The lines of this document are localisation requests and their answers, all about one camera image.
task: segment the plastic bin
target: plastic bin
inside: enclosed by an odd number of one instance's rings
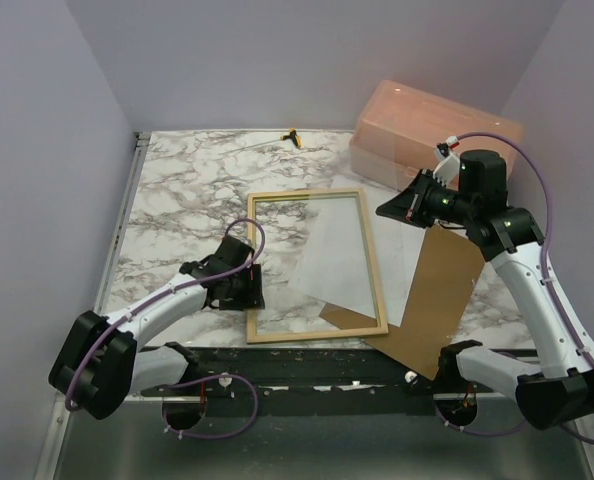
[[[437,143],[450,135],[484,131],[520,142],[521,124],[445,98],[385,80],[364,108],[350,141],[352,170],[402,190],[422,168],[434,169]],[[469,138],[455,151],[488,149],[506,160],[507,175],[516,152],[492,138]]]

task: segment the white paper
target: white paper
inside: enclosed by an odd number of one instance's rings
[[[375,209],[397,192],[342,176],[331,188],[366,193],[388,323],[400,326],[424,239],[424,230],[378,217]],[[375,318],[359,216],[349,202],[330,200],[308,237],[288,286],[305,295]]]

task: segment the brown cardboard sheet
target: brown cardboard sheet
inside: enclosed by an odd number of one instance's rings
[[[400,327],[366,337],[370,346],[417,373],[435,378],[440,350],[450,344],[484,267],[479,249],[441,227],[426,232]],[[321,318],[338,328],[361,328],[375,320],[326,304]]]

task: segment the gray wall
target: gray wall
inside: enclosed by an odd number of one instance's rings
[[[352,127],[392,78],[497,112],[561,0],[67,0],[139,130]]]
[[[527,149],[552,188],[552,260],[594,337],[594,1],[565,3],[504,112],[526,124]],[[525,165],[513,176],[516,203],[543,213]]]
[[[0,478],[33,474],[47,375],[92,306],[131,128],[61,0],[0,1]]]

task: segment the picture frame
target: picture frame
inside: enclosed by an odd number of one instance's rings
[[[357,203],[357,213],[361,226],[366,264],[376,316],[376,325],[363,328],[348,328],[334,331],[287,332],[259,334],[257,332],[257,310],[248,310],[246,316],[246,336],[249,344],[299,342],[304,340],[327,340],[335,338],[363,337],[369,335],[384,335],[388,333],[388,321],[384,304],[379,267],[375,255],[375,245],[370,228],[367,201],[361,188],[333,188],[291,190],[283,192],[261,192],[248,194],[248,218],[257,219],[257,204],[262,202],[288,202],[300,200],[322,200],[337,198],[354,198]],[[248,224],[248,239],[253,248],[256,247],[257,231],[253,224]]]

